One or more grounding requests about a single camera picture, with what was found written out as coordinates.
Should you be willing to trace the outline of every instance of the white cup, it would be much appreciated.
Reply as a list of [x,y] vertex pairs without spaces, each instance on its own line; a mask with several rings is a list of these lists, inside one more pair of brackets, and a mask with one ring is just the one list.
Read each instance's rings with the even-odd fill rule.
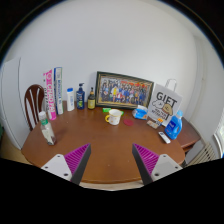
[[121,119],[122,112],[120,110],[112,109],[109,111],[109,115],[105,117],[106,122],[112,125],[118,125]]

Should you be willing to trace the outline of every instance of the framed poster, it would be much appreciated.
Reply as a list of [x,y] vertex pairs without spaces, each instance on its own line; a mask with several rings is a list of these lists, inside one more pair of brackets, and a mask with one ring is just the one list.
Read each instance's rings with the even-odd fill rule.
[[154,82],[108,72],[97,72],[96,106],[135,109],[148,108]]

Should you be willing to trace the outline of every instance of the chair back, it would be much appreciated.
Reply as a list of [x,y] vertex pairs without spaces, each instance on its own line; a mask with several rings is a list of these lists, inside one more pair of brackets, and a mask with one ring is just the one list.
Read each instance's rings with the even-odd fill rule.
[[28,114],[28,104],[30,105],[30,109],[33,115],[33,121],[35,125],[39,122],[38,113],[41,112],[41,106],[44,99],[44,88],[40,85],[32,85],[30,86],[25,93],[24,97],[24,105],[27,122],[29,124],[30,131],[33,130],[33,126],[31,124],[31,120]]

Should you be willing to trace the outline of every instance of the gift bag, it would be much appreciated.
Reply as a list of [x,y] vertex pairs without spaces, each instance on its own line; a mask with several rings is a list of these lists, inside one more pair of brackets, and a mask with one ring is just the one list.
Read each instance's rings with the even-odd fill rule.
[[175,92],[177,86],[175,79],[173,79],[175,80],[174,91],[167,88],[170,80],[167,80],[165,87],[156,84],[148,108],[148,116],[153,120],[162,118],[164,126],[170,122],[173,115],[176,115],[182,101],[182,96]]

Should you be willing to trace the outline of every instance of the blue object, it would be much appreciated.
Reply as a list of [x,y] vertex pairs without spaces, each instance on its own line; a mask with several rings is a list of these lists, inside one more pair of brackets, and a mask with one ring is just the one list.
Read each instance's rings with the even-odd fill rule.
[[169,122],[169,124],[165,128],[165,133],[170,139],[176,139],[177,135],[180,133],[182,129],[182,118],[183,112],[179,110],[176,116],[173,116]]
[[68,88],[67,89],[67,92],[72,92],[73,91],[73,88]]
[[82,85],[84,83],[79,83],[79,90],[76,92],[76,99],[77,99],[77,108],[79,110],[84,109],[84,100],[85,100],[85,92],[82,89]]

